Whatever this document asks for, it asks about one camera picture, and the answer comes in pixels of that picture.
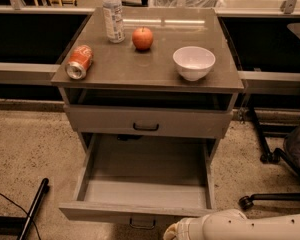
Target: black cable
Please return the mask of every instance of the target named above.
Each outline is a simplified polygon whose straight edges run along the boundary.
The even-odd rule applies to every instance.
[[[39,234],[39,230],[38,230],[38,228],[37,228],[37,225],[36,225],[36,223],[34,222],[34,219],[33,219],[31,216],[29,216],[28,212],[27,212],[25,209],[23,209],[22,206],[18,205],[17,203],[15,203],[14,201],[12,201],[10,198],[8,198],[7,196],[5,196],[4,194],[1,194],[1,193],[0,193],[0,196],[2,196],[2,197],[5,198],[6,200],[8,200],[10,203],[12,203],[13,205],[17,206],[19,209],[21,209],[21,210],[27,215],[27,217],[30,217],[31,222],[33,223],[33,225],[34,225],[34,227],[35,227],[35,229],[36,229],[36,231],[37,231],[38,238],[39,238],[39,240],[41,240],[41,237],[40,237],[40,234]]]

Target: drawer handle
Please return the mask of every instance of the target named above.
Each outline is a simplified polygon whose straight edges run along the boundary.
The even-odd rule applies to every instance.
[[[130,227],[134,228],[134,229],[143,229],[143,230],[152,230],[155,228],[156,226],[156,221],[153,220],[152,225],[151,226],[143,226],[143,225],[136,225],[132,223],[132,218],[130,218]]]
[[[138,126],[136,123],[133,123],[133,129],[136,131],[150,131],[150,132],[155,132],[158,131],[159,129],[159,124],[156,124],[154,126]]]

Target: soda can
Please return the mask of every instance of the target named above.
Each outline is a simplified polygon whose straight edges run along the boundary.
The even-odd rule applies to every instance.
[[[70,55],[66,72],[72,79],[83,79],[92,64],[92,49],[88,45],[76,47]]]

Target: bowl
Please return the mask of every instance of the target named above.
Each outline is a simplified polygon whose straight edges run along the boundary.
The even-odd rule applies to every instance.
[[[216,57],[207,49],[187,46],[175,51],[173,60],[178,73],[184,79],[197,81],[211,71]]]

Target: speckled concrete floor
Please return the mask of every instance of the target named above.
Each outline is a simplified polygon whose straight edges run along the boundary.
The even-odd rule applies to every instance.
[[[268,141],[271,149],[282,145],[282,139]],[[300,191],[300,181],[284,162],[263,165],[260,154],[253,125],[232,121],[212,167],[219,210],[239,208],[240,197],[256,192]],[[127,225],[67,220],[58,204],[72,199],[84,157],[61,104],[0,102],[0,192],[28,210],[41,180],[49,178],[50,191],[36,216],[41,239],[162,239],[164,228],[144,231]],[[246,215],[262,218],[295,213],[300,213],[300,202],[259,201]],[[24,216],[1,196],[0,215]],[[38,239],[33,228],[29,239]]]

